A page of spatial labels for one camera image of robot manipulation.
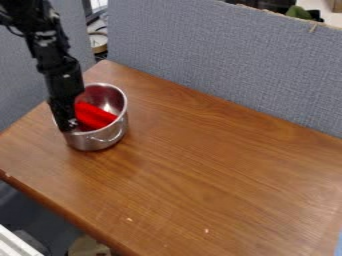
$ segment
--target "cubicle wall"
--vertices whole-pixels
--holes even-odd
[[[217,0],[110,1],[110,59],[342,137],[342,31]]]

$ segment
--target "white object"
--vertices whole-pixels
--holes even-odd
[[[0,225],[0,256],[45,256]]]

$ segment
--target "cable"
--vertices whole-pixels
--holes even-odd
[[[19,36],[19,37],[26,37],[23,34],[18,34],[14,30],[13,30],[13,28],[7,25],[6,26],[6,28],[7,28],[7,30],[14,34],[14,35],[17,35],[17,36]]]

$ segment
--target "bowl rim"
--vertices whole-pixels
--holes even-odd
[[[108,126],[105,126],[105,127],[101,128],[101,129],[97,129],[97,130],[93,130],[93,131],[87,131],[87,132],[81,132],[81,131],[73,131],[73,130],[71,130],[71,131],[69,131],[69,132],[65,132],[65,134],[69,134],[69,135],[73,135],[73,136],[94,135],[94,133],[98,133],[98,132],[106,130],[106,129],[109,128],[109,126],[112,126],[112,125],[114,125],[116,123],[121,122],[122,119],[124,119],[124,116],[125,116],[125,114],[126,114],[126,112],[128,112],[128,104],[129,104],[128,96],[126,96],[124,90],[122,90],[118,86],[116,86],[116,85],[113,85],[113,84],[110,84],[110,83],[104,83],[104,82],[91,82],[91,83],[85,84],[85,88],[86,88],[86,87],[91,87],[91,86],[112,87],[113,89],[116,89],[116,90],[120,91],[120,93],[121,93],[122,96],[124,96],[124,101],[125,101],[124,110],[122,110],[122,112],[121,112],[121,115],[118,116],[118,118],[117,118]]]

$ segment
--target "gray fabric panel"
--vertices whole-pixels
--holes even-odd
[[[109,14],[112,60],[342,137],[342,31],[216,0]]]
[[[71,54],[79,59],[83,70],[95,60],[87,36],[82,0],[53,1],[62,15],[62,23],[71,42]],[[37,61],[31,58],[23,38],[0,27],[0,130],[15,122],[47,97],[42,74],[37,71]]]

